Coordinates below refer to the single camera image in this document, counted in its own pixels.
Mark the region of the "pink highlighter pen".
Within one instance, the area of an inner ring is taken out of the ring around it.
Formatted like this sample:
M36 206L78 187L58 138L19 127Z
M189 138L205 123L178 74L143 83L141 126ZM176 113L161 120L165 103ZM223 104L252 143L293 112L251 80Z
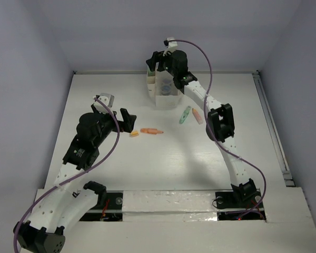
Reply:
M195 119L196 119L198 124L202 124L203 123L202 117L200 116L199 112L195 108L192 109L192 114L195 117Z

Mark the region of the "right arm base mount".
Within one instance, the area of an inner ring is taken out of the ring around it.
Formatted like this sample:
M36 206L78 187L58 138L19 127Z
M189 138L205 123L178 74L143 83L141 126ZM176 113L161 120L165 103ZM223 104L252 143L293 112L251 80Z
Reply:
M245 202L238 202L234 199L231 191L218 191L212 201L212 206L216 209L219 221L238 221L238 220L264 220L266 215L263 203L257 207L255 205L261 199L261 193Z

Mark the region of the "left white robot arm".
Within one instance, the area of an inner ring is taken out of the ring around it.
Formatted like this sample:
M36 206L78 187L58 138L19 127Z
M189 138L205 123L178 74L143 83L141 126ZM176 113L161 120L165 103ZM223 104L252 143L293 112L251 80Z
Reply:
M97 161L99 147L111 132L118 144L122 122L104 102L96 100L92 111L83 114L54 184L28 208L13 229L14 252L61 252L66 234L91 208L106 202L106 187L86 180L115 150Z

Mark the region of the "clear jar of paperclips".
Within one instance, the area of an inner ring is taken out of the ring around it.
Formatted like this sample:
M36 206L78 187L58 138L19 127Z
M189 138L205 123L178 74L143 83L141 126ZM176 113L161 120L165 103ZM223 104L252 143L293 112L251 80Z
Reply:
M170 95L172 91L172 88L170 85L162 85L160 88L161 95Z

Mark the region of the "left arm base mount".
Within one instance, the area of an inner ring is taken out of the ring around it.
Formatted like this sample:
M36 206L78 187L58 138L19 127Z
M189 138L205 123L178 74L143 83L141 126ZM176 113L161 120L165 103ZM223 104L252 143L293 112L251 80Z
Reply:
M118 222L123 220L123 191L108 191L104 200L87 211L80 221Z

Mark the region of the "green highlighter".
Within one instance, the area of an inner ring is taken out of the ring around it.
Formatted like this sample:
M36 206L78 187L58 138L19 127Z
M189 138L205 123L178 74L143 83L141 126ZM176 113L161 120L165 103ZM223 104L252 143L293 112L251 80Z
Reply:
M190 113L190 110L191 110L191 107L190 106L187 106L185 108L185 110L183 111L181 117L180 117L180 120L179 120L179 124L183 124L185 122L185 120L187 119L187 117L189 116L189 113Z
M148 67L148 68L147 68L147 75L148 75L148 76L154 76L154 75L155 75L155 72L154 72L154 71L151 71L150 68Z

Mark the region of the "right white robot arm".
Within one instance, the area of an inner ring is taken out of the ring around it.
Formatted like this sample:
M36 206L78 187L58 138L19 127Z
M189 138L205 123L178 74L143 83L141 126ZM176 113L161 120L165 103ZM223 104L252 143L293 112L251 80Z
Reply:
M155 51L146 60L151 72L168 72L173 78L175 87L198 106L203 106L206 121L206 133L221 151L229 172L231 191L216 193L215 202L220 209L256 208L261 201L254 181L250 178L237 155L234 140L234 116L230 104L222 104L200 84L197 77L188 69L187 55L181 50Z

